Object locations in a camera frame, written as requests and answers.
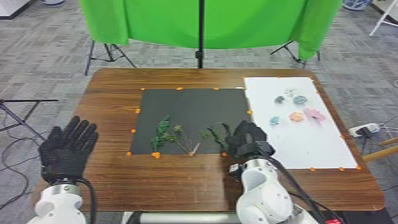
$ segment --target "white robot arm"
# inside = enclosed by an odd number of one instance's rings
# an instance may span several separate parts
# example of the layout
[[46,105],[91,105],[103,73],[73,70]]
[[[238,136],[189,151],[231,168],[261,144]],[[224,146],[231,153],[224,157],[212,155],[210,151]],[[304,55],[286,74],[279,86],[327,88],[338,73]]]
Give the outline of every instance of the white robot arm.
[[244,224],[318,224],[308,211],[293,204],[288,191],[277,180],[277,170],[265,159],[244,164],[244,195],[237,213]]
[[41,200],[36,204],[38,217],[29,224],[86,224],[80,207],[78,186],[75,184],[50,186],[41,192]]

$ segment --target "black wire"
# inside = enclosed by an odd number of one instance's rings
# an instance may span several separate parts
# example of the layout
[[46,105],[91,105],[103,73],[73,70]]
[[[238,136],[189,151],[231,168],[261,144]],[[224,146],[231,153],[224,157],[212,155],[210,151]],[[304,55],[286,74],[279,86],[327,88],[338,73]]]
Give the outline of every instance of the black wire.
[[364,138],[364,141],[363,141],[363,148],[361,148],[361,153],[364,154],[364,149],[366,149],[366,142],[368,142],[368,138]]
[[395,115],[395,117],[386,122],[382,122],[382,124],[386,125],[396,118],[398,118],[398,115]]
[[[299,194],[295,194],[295,193],[292,193],[292,192],[290,192],[290,194],[292,194],[297,198],[301,198],[301,200],[304,200],[304,198],[302,198],[302,196],[301,196]],[[327,208],[327,206],[325,206],[318,201],[313,200],[313,203],[315,203],[315,204],[327,210],[327,212],[332,214],[332,217],[340,220],[341,224],[345,224],[345,220],[341,219],[338,213]]]
[[6,154],[7,154],[7,151],[13,147],[13,145],[20,142],[20,141],[27,141],[30,140],[30,138],[22,138],[18,140],[14,140],[14,142],[7,145],[6,149],[4,149],[4,152],[2,152],[2,164],[6,166],[6,169],[11,170],[23,178],[25,180],[25,186],[23,186],[23,190],[22,190],[22,193],[9,199],[9,201],[0,205],[0,210],[6,208],[6,206],[23,197],[23,195],[27,195],[27,190],[29,190],[29,177],[27,175],[7,165],[7,162],[6,162]]
[[77,182],[87,186],[91,191],[91,224],[96,224],[96,189],[86,178],[78,179]]
[[[25,139],[25,140],[32,140],[34,143],[36,143],[36,145],[39,146],[39,143],[36,142],[36,138],[38,138],[38,137],[39,137],[39,136],[34,136],[32,138],[27,138],[27,139],[23,138],[23,139]],[[38,155],[38,156],[27,158],[22,162],[18,162],[16,164],[9,165],[9,167],[14,167],[14,166],[22,165],[27,161],[38,159],[39,157],[41,157],[41,156]]]
[[[4,127],[6,127],[6,121],[7,121],[7,113],[6,113],[6,116],[4,116],[4,121],[2,121],[2,124],[4,124]],[[11,132],[9,132],[9,129],[7,129],[7,135],[9,135],[9,137],[14,139],[14,142],[11,142],[11,144],[7,145],[7,147],[6,147],[6,149],[4,149],[4,152],[2,152],[2,164],[4,164],[4,166],[6,166],[6,168],[4,169],[0,169],[0,172],[4,171],[4,170],[11,170],[22,177],[23,177],[23,180],[25,180],[25,186],[23,186],[23,191],[22,191],[22,193],[9,199],[9,201],[0,205],[0,210],[7,207],[7,205],[27,195],[27,194],[30,194],[32,192],[27,192],[27,189],[29,189],[29,177],[27,177],[27,175],[16,170],[16,169],[13,169],[13,167],[14,166],[18,166],[18,165],[22,165],[27,161],[30,161],[32,159],[36,159],[38,157],[39,157],[39,155],[38,156],[34,156],[34,157],[30,157],[29,159],[25,159],[22,162],[18,162],[16,164],[13,164],[13,165],[9,165],[7,164],[7,162],[6,162],[6,155],[7,155],[7,151],[11,150],[11,147],[13,147],[13,145],[20,142],[20,141],[34,141],[34,143],[36,143],[36,145],[39,146],[39,143],[36,142],[36,138],[39,137],[39,136],[34,136],[32,138],[18,138],[18,137],[14,137],[13,135],[11,135]]]
[[325,223],[325,216],[324,216],[324,213],[320,212],[320,208],[318,208],[316,203],[313,203],[315,200],[311,199],[311,197],[309,197],[309,195],[308,195],[308,193],[306,193],[306,191],[304,191],[304,189],[302,189],[302,187],[301,187],[301,185],[299,185],[299,183],[297,183],[297,181],[295,181],[295,178],[293,178],[293,176],[290,175],[290,172],[288,172],[288,170],[286,170],[286,168],[285,168],[281,162],[277,161],[276,158],[270,157],[270,155],[263,152],[263,150],[260,150],[260,153],[261,153],[261,155],[265,156],[267,160],[270,161],[272,165],[276,166],[279,172],[283,173],[285,178],[288,179],[290,185],[292,185],[293,188],[295,188],[295,191],[297,191],[299,194],[302,195],[302,200],[304,200],[304,202],[306,202],[306,204],[308,204],[308,206],[309,206],[309,209],[313,210],[316,221],[318,221],[320,223]]

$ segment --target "gray floor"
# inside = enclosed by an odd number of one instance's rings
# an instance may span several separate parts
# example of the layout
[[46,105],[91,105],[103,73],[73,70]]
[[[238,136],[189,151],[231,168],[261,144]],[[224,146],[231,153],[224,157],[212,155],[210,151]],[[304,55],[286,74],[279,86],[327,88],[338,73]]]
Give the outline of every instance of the gray floor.
[[[340,11],[322,47],[322,62],[309,61],[338,108],[347,127],[386,121],[398,113],[398,29],[382,26],[368,37],[379,14]],[[71,118],[91,77],[84,77],[89,35],[78,1],[61,8],[46,8],[38,2],[13,21],[0,21],[0,98],[55,98],[34,114],[30,124],[48,131]],[[196,67],[194,50],[132,42],[123,47],[139,67]],[[274,56],[272,49],[212,50],[206,52],[208,68],[297,68],[285,51]],[[94,62],[93,71],[105,66],[128,67],[125,60],[114,65]],[[11,105],[18,113],[25,105]],[[23,128],[11,131],[18,137],[32,136]],[[0,148],[11,143],[0,133]],[[38,155],[32,142],[20,143],[9,152],[7,163]],[[386,191],[386,206],[398,223],[398,155],[370,163],[370,169]],[[39,180],[39,161],[27,162],[18,170],[29,175],[30,189]],[[23,179],[9,171],[0,172],[0,203],[20,193]],[[0,211],[0,223],[20,224],[32,218],[30,196]],[[98,223],[119,223],[121,214],[102,214]]]

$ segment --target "green backdrop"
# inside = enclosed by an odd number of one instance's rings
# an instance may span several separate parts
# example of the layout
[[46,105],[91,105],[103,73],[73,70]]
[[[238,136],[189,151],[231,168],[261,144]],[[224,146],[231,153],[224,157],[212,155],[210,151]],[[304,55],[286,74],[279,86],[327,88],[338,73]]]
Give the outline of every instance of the green backdrop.
[[[80,0],[98,42],[135,39],[197,48],[199,0]],[[205,48],[274,46],[295,40],[299,58],[320,48],[341,0],[206,0]]]

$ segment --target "wooden tabletop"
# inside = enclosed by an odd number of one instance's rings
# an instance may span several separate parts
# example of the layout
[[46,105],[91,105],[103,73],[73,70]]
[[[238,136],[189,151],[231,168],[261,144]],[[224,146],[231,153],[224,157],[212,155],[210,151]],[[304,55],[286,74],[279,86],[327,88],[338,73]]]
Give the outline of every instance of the wooden tabletop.
[[332,210],[384,208],[384,196],[366,168],[334,106],[315,77],[288,69],[102,69],[93,77],[77,115],[98,124],[100,142],[86,177],[98,193],[100,211],[233,211],[242,183],[228,177],[235,161],[219,155],[126,156],[132,147],[142,88],[237,88],[242,77],[311,77],[345,136],[361,170],[290,170],[315,200]]

